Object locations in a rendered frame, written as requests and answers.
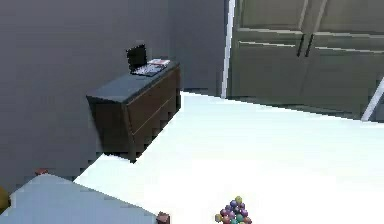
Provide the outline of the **black laptop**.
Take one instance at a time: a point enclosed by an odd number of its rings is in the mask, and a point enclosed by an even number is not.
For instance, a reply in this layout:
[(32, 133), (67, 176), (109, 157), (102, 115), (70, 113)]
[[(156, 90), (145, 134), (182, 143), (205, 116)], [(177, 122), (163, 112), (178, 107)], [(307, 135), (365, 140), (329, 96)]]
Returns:
[(165, 69), (164, 65), (149, 64), (144, 44), (126, 51), (130, 73), (132, 75), (153, 77)]

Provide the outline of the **olive green double door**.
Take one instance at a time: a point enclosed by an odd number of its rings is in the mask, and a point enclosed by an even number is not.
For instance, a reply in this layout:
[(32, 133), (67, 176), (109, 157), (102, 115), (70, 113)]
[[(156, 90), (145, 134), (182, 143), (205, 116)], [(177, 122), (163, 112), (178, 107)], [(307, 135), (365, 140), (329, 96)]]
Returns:
[(229, 98), (372, 116), (384, 79), (384, 0), (235, 0), (233, 11)]

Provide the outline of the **yellow round object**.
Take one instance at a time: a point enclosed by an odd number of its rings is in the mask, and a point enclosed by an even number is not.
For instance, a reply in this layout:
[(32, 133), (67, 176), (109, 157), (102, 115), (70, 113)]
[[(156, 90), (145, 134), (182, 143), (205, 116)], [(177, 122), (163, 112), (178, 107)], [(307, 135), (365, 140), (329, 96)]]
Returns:
[(9, 193), (0, 186), (0, 214), (10, 206)]

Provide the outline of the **dark brown chest of drawers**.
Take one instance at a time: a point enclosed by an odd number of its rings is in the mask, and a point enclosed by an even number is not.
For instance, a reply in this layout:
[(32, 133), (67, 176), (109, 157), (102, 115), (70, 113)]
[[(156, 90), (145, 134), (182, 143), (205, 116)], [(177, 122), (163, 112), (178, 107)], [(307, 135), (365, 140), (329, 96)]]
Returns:
[(86, 95), (102, 152), (134, 163), (181, 107), (180, 64), (123, 75)]

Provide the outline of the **multicoloured ball cluster toy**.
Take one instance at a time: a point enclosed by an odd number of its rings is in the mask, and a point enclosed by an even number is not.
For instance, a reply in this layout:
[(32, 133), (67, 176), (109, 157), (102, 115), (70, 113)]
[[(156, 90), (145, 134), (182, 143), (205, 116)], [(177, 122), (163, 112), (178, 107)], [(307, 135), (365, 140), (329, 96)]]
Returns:
[(214, 221), (220, 224), (253, 224), (241, 196), (236, 196), (218, 214)]

